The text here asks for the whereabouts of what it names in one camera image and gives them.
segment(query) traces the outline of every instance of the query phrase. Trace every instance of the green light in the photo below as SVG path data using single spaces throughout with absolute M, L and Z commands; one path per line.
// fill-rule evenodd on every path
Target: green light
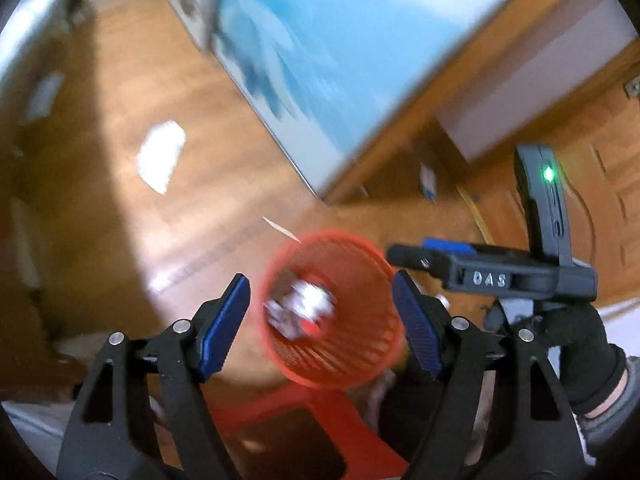
M 556 173 L 554 172 L 554 170 L 551 168 L 551 166 L 547 166 L 545 168 L 545 171 L 543 171 L 542 176 L 545 177 L 545 180 L 548 182 L 553 182 L 554 178 L 556 177 Z

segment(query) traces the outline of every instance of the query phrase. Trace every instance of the blue painting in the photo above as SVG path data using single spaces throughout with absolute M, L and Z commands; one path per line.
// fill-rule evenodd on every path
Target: blue painting
M 220 0 L 214 51 L 322 192 L 503 0 Z

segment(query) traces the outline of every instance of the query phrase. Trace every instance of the door hinge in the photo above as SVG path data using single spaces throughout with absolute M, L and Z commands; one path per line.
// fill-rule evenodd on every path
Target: door hinge
M 625 92 L 629 99 L 640 96 L 640 75 L 625 84 Z

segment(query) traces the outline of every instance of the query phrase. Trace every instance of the gloved hand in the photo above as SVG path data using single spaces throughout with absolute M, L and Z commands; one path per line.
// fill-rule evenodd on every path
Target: gloved hand
M 568 306 L 544 314 L 538 335 L 546 346 L 559 346 L 560 383 L 576 415 L 601 405 L 625 371 L 625 353 L 607 342 L 604 324 L 590 304 Z

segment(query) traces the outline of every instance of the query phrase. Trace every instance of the blue gripper pad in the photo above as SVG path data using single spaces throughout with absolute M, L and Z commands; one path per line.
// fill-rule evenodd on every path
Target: blue gripper pad
M 408 280 L 411 281 L 411 278 L 408 275 L 405 277 L 402 271 L 394 276 L 394 303 L 420 367 L 436 378 L 443 369 L 440 337 L 422 309 L 420 292 L 415 284 L 412 281 L 409 284 Z
M 422 248 L 440 251 L 441 253 L 476 254 L 476 250 L 472 245 L 464 242 L 440 240 L 439 238 L 424 238 L 422 240 Z
M 222 370 L 251 301 L 249 280 L 245 276 L 239 276 L 234 281 L 233 288 L 227 289 L 218 300 L 218 313 L 199 344 L 198 375 L 203 382 Z

